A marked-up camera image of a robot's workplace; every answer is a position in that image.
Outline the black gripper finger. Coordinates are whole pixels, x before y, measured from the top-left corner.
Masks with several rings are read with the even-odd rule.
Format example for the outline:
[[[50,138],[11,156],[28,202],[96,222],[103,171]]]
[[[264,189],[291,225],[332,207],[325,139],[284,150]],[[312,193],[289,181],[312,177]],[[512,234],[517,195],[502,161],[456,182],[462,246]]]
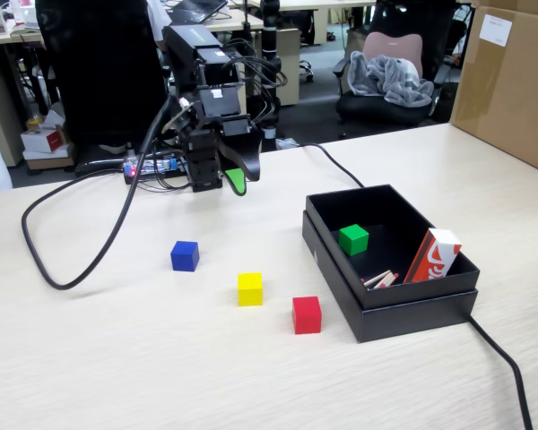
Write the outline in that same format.
[[[239,168],[245,177],[258,181],[261,174],[260,151],[261,133],[251,130],[249,133],[221,136],[218,153],[223,172]]]

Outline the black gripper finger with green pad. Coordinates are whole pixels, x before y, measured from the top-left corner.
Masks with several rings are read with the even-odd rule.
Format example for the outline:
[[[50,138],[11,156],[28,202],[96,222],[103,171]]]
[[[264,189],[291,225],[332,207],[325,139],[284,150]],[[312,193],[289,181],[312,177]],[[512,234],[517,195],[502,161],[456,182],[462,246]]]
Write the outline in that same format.
[[[247,192],[247,180],[244,172],[240,168],[232,168],[224,171],[230,188],[237,196],[244,196]]]

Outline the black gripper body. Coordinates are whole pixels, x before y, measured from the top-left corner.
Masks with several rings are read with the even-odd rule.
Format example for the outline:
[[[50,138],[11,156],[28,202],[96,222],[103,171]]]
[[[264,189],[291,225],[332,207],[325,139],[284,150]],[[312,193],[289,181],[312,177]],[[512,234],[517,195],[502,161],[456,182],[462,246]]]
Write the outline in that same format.
[[[254,153],[254,127],[247,115],[182,116],[182,151],[218,150],[223,155]]]

